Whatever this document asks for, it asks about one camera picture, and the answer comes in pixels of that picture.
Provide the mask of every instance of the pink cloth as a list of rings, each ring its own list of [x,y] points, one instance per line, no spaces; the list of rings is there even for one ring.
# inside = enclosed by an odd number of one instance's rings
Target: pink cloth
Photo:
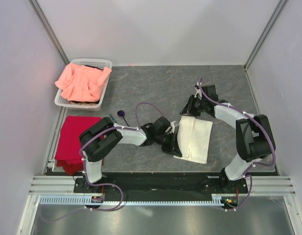
[[[63,90],[61,96],[69,101],[96,102],[101,98],[105,81],[111,72],[108,67],[99,70],[70,63],[55,85]]]

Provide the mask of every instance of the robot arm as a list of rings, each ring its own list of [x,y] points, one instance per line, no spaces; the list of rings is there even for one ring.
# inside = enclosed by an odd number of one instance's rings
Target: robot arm
[[[84,146],[100,132],[111,129],[101,138],[97,138],[85,147],[86,169],[90,183],[102,178],[102,160],[108,153],[121,143],[136,146],[148,146],[154,142],[162,146],[162,151],[181,156],[176,133],[172,131],[171,123],[165,117],[158,118],[154,123],[145,124],[139,128],[122,127],[113,123],[109,117],[104,117],[79,136],[81,146]]]
[[[202,98],[201,92],[197,92],[195,95],[190,96],[187,105],[180,114],[198,117],[201,112],[205,112],[214,118],[225,121],[236,129],[237,155],[234,160],[221,171],[221,174],[223,174],[222,185],[225,186],[229,181],[242,179],[246,170],[248,170],[251,165],[271,154],[271,149],[263,133],[256,125],[240,112],[230,109],[229,106],[231,106],[231,104],[226,100],[219,100],[214,85],[202,87],[202,90],[210,99],[222,103],[227,107],[215,105],[206,98]],[[255,116],[249,114],[249,116],[259,122],[265,129],[275,149],[274,138],[268,118],[265,115]]]

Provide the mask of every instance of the black mounting base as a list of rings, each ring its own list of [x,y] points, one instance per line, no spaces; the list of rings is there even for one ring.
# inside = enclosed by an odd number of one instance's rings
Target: black mounting base
[[[203,182],[204,192],[207,194],[236,194],[236,189],[239,190],[239,193],[248,193],[248,187],[245,179],[229,181],[225,187],[221,186],[221,178],[210,178],[205,176]]]
[[[124,201],[210,201],[215,193],[247,193],[243,181],[229,184],[226,191],[219,185],[219,178],[208,178],[206,173],[104,173],[98,183],[113,183],[124,192]],[[83,178],[77,178],[75,193],[101,193],[101,187],[90,187]],[[104,187],[106,201],[117,201],[119,191]]]

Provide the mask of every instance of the floor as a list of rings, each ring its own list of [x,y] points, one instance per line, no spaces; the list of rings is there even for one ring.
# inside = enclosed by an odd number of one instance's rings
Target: floor
[[[40,205],[45,219],[80,206]],[[294,235],[282,197],[251,197],[236,212],[201,206],[125,206],[113,212],[81,210],[55,223],[36,218],[32,235]]]
[[[178,122],[179,112],[189,96],[195,93],[194,85],[200,77],[203,78],[203,85],[216,86],[220,99],[228,100],[248,113],[257,113],[243,66],[114,67],[112,70],[102,109],[98,112],[68,110],[67,115],[106,117],[112,114],[119,124],[125,125],[116,114],[122,109],[129,125],[136,126],[135,106],[140,101],[149,101],[160,107],[170,121]],[[138,114],[142,124],[160,117],[157,110],[148,105],[141,106]],[[235,130],[204,113],[200,119],[213,122],[207,164],[175,159],[163,153],[157,144],[146,147],[119,144],[104,159],[102,171],[220,171],[236,155]],[[252,169],[274,170],[274,167],[264,166]]]

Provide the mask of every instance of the metal frame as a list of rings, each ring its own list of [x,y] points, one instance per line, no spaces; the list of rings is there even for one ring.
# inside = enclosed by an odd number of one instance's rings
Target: metal frame
[[[28,0],[29,4],[31,5],[32,9],[34,10],[36,16],[38,17],[39,21],[41,22],[45,32],[49,36],[51,42],[53,43],[54,47],[57,49],[60,57],[62,58],[63,62],[67,65],[69,64],[69,60],[65,54],[65,51],[61,44],[59,43],[59,40],[54,33],[47,17],[45,16],[44,12],[42,11],[42,8],[37,0]]]
[[[290,178],[287,176],[253,176],[252,179],[253,186],[250,196],[283,196],[294,232],[296,235],[302,235],[302,213],[299,210],[298,200]],[[60,198],[62,205],[75,205],[76,200],[80,200],[80,197],[100,196],[100,194],[95,193],[74,193],[74,185],[75,182],[71,176],[34,176],[17,235],[31,233],[40,200],[43,200],[42,204],[47,204],[48,198],[53,197]],[[234,196],[234,194],[214,194],[213,196],[215,197],[214,200],[217,200],[219,196]],[[139,203],[129,202],[128,204],[138,205]],[[207,205],[204,202],[183,202],[177,204]]]
[[[54,167],[56,166],[56,164],[55,164],[56,160],[54,159],[54,157],[55,157],[57,146],[58,146],[60,130],[66,119],[67,110],[68,109],[66,107],[61,107],[60,112],[57,116],[56,125],[55,125],[54,131],[53,131],[52,139],[51,139],[50,145],[47,150],[45,167],[42,170],[42,175],[44,175],[46,173],[48,168],[54,169]]]
[[[251,79],[249,77],[248,71],[245,70],[245,74],[246,74],[246,78],[247,78],[247,81],[248,81],[248,84],[249,84],[249,88],[250,88],[250,91],[251,91],[251,94],[252,94],[254,105],[255,105],[255,108],[257,110],[257,114],[261,114],[262,112],[261,112],[260,106],[258,105],[256,96],[255,96],[255,92],[253,90],[252,81],[251,81]]]
[[[269,18],[269,21],[267,22],[265,28],[263,29],[260,38],[258,39],[257,43],[255,44],[248,60],[246,61],[244,68],[245,71],[247,71],[253,62],[255,56],[258,54],[261,46],[263,45],[265,39],[269,35],[271,29],[273,28],[275,22],[277,21],[277,18],[279,17],[280,13],[282,12],[283,8],[285,7],[288,0],[279,0],[276,8],[274,9],[271,17]]]
[[[169,201],[169,202],[144,202],[144,201],[136,201],[136,202],[122,202],[121,206],[224,206],[221,203],[222,197],[220,196],[212,196],[211,201]],[[103,202],[93,202],[92,196],[88,195],[43,195],[40,199],[41,205],[109,205],[116,206],[119,204],[118,201],[104,201]]]

